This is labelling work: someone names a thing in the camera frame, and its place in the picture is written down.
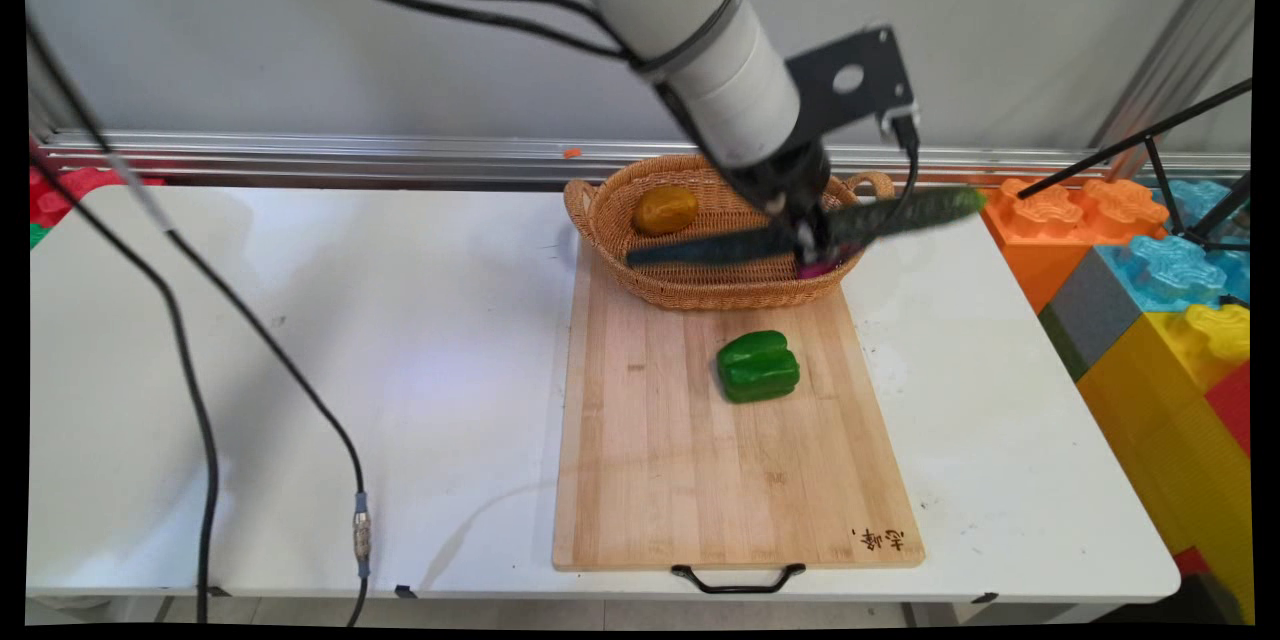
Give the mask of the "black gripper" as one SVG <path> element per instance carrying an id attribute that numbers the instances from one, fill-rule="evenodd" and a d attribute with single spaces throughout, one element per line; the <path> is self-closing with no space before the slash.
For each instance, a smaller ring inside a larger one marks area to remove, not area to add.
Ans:
<path id="1" fill-rule="evenodd" d="M 831 179 L 829 156 L 820 140 L 799 143 L 750 166 L 723 169 L 728 186 L 769 219 L 786 221 L 794 236 L 795 268 L 838 260 L 844 244 L 822 204 Z"/>

